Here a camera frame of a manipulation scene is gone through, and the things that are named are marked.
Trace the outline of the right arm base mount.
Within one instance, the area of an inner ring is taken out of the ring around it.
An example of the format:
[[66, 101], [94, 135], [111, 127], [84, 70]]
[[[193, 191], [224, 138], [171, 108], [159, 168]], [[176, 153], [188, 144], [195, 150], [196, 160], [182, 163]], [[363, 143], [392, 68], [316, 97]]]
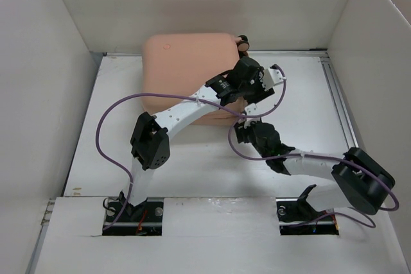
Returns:
[[305, 200], [277, 198], [277, 218], [281, 235], [339, 235], [334, 216], [315, 211]]

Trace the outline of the pink hardshell suitcase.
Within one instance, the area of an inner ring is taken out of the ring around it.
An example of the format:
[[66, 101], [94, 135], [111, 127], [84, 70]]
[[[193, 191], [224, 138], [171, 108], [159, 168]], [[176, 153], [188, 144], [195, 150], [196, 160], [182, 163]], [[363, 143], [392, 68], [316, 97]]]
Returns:
[[247, 56], [248, 38], [228, 33], [163, 34], [143, 45], [142, 91], [190, 96]]

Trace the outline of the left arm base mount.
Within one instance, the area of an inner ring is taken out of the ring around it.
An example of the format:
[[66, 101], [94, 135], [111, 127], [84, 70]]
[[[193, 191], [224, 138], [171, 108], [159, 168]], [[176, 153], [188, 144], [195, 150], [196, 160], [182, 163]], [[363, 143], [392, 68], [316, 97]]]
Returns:
[[120, 212], [122, 204], [118, 200], [105, 198], [103, 208], [105, 217], [102, 235], [104, 236], [161, 236], [164, 212], [163, 198], [149, 198], [134, 209], [125, 209], [118, 220], [110, 227]]

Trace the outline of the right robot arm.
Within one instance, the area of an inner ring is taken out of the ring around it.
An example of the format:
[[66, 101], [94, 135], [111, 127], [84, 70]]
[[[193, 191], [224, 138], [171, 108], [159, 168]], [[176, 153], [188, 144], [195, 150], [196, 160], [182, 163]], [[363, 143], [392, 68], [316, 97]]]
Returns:
[[375, 215], [396, 182], [364, 150], [356, 147], [335, 156], [287, 146], [272, 124], [243, 121], [230, 129], [239, 143], [251, 144], [262, 160], [281, 175], [305, 175], [325, 180], [310, 184], [300, 195], [297, 211], [306, 219], [332, 208], [353, 208]]

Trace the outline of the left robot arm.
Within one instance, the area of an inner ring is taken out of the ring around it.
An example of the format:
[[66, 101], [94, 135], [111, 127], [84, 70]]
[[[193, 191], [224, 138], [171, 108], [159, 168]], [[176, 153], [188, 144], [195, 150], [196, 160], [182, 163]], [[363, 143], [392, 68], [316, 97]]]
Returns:
[[282, 82], [280, 69], [265, 69], [244, 56], [233, 69], [217, 74], [176, 105], [154, 115], [142, 113], [130, 140], [133, 181], [131, 192], [119, 197], [122, 215], [132, 221], [141, 217], [153, 172], [169, 159], [170, 141], [183, 128], [239, 98], [247, 103], [246, 113], [255, 115], [256, 104], [273, 95], [274, 87]]

